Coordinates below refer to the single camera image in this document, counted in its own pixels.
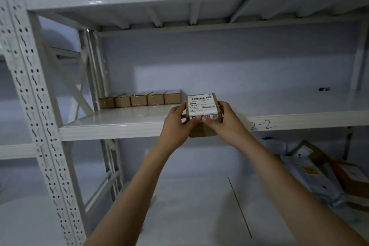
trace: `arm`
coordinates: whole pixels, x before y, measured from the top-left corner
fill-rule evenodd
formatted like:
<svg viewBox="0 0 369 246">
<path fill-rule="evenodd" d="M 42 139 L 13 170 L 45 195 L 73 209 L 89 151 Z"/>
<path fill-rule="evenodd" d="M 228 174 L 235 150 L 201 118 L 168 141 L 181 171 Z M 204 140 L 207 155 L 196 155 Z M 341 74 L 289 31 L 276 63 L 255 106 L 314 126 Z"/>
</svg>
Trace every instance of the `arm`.
<svg viewBox="0 0 369 246">
<path fill-rule="evenodd" d="M 219 103 L 224 110 L 223 123 L 205 117 L 203 122 L 251 161 L 269 198 L 299 245 L 369 245 L 323 206 L 246 130 L 228 103 Z"/>
<path fill-rule="evenodd" d="M 146 155 L 126 191 L 117 198 L 85 246 L 133 246 L 140 235 L 159 175 L 169 156 L 187 140 L 200 117 L 181 122 L 185 104 L 170 110 L 156 146 Z"/>
</svg>

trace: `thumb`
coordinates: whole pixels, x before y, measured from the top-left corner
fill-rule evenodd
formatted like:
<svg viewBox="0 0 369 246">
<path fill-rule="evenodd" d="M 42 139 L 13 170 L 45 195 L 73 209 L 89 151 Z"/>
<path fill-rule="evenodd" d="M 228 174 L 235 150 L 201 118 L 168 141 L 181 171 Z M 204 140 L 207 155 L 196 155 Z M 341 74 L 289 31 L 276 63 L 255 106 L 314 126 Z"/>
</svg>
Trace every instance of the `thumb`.
<svg viewBox="0 0 369 246">
<path fill-rule="evenodd" d="M 201 116 L 196 116 L 192 118 L 188 123 L 186 123 L 184 126 L 188 131 L 192 131 L 192 129 L 197 125 L 197 123 L 201 120 Z"/>
<path fill-rule="evenodd" d="M 204 122 L 205 125 L 214 129 L 215 131 L 217 131 L 219 129 L 219 126 L 221 125 L 221 123 L 205 116 L 203 116 L 201 120 Z"/>
</svg>

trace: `forearm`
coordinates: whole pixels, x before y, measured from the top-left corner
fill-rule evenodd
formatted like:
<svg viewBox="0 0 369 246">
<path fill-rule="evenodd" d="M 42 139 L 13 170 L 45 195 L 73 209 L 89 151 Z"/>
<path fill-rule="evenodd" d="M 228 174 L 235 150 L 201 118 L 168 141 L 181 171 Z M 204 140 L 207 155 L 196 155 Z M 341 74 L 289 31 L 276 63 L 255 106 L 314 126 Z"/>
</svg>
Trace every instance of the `forearm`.
<svg viewBox="0 0 369 246">
<path fill-rule="evenodd" d="M 159 175 L 171 152 L 158 147 L 145 157 L 125 192 L 88 238 L 85 245 L 135 245 Z"/>
<path fill-rule="evenodd" d="M 367 245 L 338 216 L 323 206 L 251 134 L 240 150 L 253 164 L 267 194 L 299 245 Z"/>
</svg>

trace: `hand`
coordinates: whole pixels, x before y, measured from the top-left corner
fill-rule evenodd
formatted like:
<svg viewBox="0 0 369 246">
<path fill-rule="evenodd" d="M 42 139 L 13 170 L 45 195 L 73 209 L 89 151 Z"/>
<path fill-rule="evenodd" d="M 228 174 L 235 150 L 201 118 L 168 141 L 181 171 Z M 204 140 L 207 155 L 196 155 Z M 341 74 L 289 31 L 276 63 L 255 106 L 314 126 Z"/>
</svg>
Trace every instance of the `hand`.
<svg viewBox="0 0 369 246">
<path fill-rule="evenodd" d="M 249 133 L 239 120 L 237 115 L 233 112 L 231 106 L 224 101 L 218 101 L 223 110 L 223 123 L 219 123 L 208 117 L 202 117 L 202 121 L 226 141 L 229 145 L 240 149 L 242 141 Z"/>
<path fill-rule="evenodd" d="M 201 116 L 196 116 L 186 124 L 182 124 L 181 115 L 185 108 L 186 103 L 173 107 L 164 120 L 164 126 L 157 146 L 170 154 L 182 146 L 192 129 L 201 119 Z"/>
</svg>

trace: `barcode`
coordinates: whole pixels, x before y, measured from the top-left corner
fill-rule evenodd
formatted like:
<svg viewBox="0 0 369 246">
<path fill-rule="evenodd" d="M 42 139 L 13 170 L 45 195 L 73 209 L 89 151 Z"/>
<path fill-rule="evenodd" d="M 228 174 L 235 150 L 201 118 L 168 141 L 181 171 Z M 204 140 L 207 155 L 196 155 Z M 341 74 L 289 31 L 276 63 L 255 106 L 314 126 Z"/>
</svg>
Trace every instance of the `barcode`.
<svg viewBox="0 0 369 246">
<path fill-rule="evenodd" d="M 211 98 L 211 96 L 196 97 L 196 98 L 192 98 L 192 100 L 200 100 L 200 99 L 207 99 L 207 98 Z"/>
</svg>

